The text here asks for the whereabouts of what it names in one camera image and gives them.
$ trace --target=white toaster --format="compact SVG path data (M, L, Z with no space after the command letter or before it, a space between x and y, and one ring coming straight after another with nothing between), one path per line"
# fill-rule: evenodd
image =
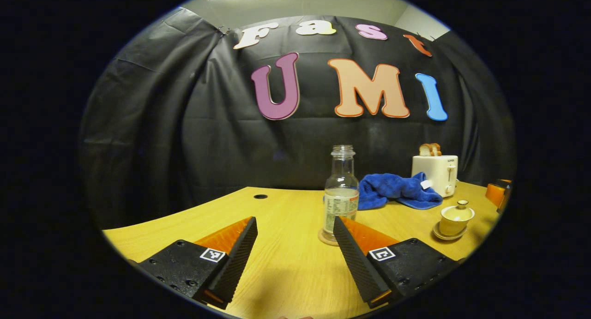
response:
M431 188L442 197L449 197L456 191L458 157L456 155L413 156L411 177L424 172Z

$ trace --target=yellow teacup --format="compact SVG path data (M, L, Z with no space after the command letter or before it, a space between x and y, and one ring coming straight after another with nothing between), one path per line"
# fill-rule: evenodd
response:
M464 230L468 222L474 218L474 211L466 207L467 200L458 201L457 206L449 206L441 210L439 232L442 235L455 235Z

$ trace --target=orange object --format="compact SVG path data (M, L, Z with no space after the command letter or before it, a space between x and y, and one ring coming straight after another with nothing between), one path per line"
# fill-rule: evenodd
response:
M215 294L213 294L213 292L212 292L211 290L209 290L209 289L205 289L204 293L205 293L207 296L209 296L209 297L213 298L213 299L214 299L216 302L223 303L223 300L221 300L221 299L220 299L218 296L215 296Z
M496 186L495 184L489 184L486 187L485 197L487 197L490 201L492 201L492 203L496 207L499 207L501 205L504 196L505 196L505 189L504 188Z
M344 226L347 227L347 230L353 236L355 242L357 242L359 249L361 249L366 256L371 250L399 243L396 239L382 234L377 230L371 229L370 227L365 226L365 224L355 222L350 218L345 218L343 216L339 216L338 218L340 218L344 223Z
M251 218L253 217L247 217L244 220L230 224L215 233L203 237L199 241L195 241L194 243L230 254L230 250L232 250L232 247L236 244L238 237L240 237L240 234L244 231L244 228L247 226Z

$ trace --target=bread slice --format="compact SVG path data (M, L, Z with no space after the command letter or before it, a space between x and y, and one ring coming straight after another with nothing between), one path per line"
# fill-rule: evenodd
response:
M418 154L420 156L434 156L433 149L431 148L430 144L422 144L418 147Z
M433 149L432 156L441 156L441 147L439 147L439 144L431 144L431 149Z

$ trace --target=teacup lid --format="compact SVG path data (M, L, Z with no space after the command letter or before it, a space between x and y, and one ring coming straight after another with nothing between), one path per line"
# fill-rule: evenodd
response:
M467 221L474 217L474 211L466 207L467 200L458 200L457 206L450 206L441 210L441 215L444 218L452 221Z

